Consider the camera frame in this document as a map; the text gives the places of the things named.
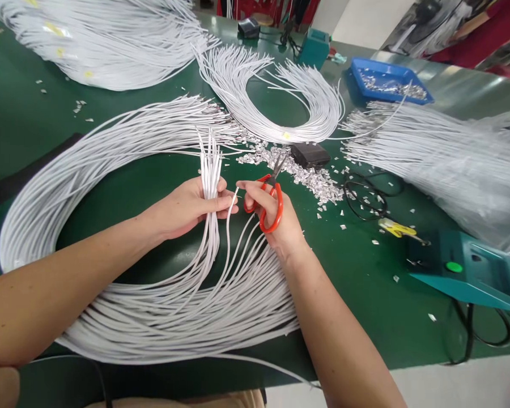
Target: red clothing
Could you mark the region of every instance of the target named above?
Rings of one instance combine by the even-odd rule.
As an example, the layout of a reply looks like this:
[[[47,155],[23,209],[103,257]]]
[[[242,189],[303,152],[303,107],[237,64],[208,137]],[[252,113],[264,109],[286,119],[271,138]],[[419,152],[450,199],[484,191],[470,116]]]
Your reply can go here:
[[[431,61],[447,62],[474,69],[501,46],[510,42],[510,0],[499,0],[486,10],[489,20],[463,41],[431,56]]]

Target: teal box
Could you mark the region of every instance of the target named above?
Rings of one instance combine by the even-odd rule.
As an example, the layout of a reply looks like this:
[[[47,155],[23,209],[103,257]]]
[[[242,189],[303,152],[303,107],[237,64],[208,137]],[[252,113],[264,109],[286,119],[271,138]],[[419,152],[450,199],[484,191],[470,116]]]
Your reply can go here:
[[[461,231],[409,240],[410,275],[466,303],[510,311],[510,255]]]
[[[296,62],[298,64],[313,66],[317,70],[320,70],[329,56],[329,51],[330,36],[323,31],[310,28],[306,33],[306,37],[302,43],[302,50]]]

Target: green button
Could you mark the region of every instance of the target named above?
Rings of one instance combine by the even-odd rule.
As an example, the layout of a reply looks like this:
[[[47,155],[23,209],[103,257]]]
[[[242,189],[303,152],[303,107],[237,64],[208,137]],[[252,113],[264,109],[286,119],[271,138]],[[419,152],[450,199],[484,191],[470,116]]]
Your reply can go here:
[[[463,272],[463,267],[460,263],[456,262],[446,262],[446,269],[455,272],[455,273],[461,273]]]

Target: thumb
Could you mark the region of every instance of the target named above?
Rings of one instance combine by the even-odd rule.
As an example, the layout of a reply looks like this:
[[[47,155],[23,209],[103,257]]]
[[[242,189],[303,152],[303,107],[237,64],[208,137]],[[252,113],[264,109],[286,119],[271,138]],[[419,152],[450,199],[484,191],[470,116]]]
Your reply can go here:
[[[232,205],[232,197],[215,197],[203,199],[201,202],[202,214],[217,213],[218,211],[227,210]]]
[[[278,202],[265,190],[261,189],[260,185],[248,182],[245,184],[247,193],[263,207],[268,214],[275,216]]]

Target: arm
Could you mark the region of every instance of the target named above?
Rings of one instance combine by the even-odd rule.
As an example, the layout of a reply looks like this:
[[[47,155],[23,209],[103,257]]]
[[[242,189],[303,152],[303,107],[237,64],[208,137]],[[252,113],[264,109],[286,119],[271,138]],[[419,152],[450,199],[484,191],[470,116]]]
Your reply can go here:
[[[471,21],[466,22],[461,26],[459,30],[449,39],[449,41],[455,41],[466,37],[468,34],[472,33],[475,29],[481,26],[483,23],[489,20],[489,15],[486,12],[478,14]]]
[[[277,201],[261,183],[239,181],[248,208],[257,201],[273,222]],[[282,221],[269,244],[276,250],[317,376],[330,407],[406,407],[385,366],[304,240],[291,200],[284,194]]]
[[[48,257],[0,276],[0,367],[44,351],[97,295],[147,252],[191,230],[206,213],[226,218],[232,193],[204,200],[200,178],[141,213]]]

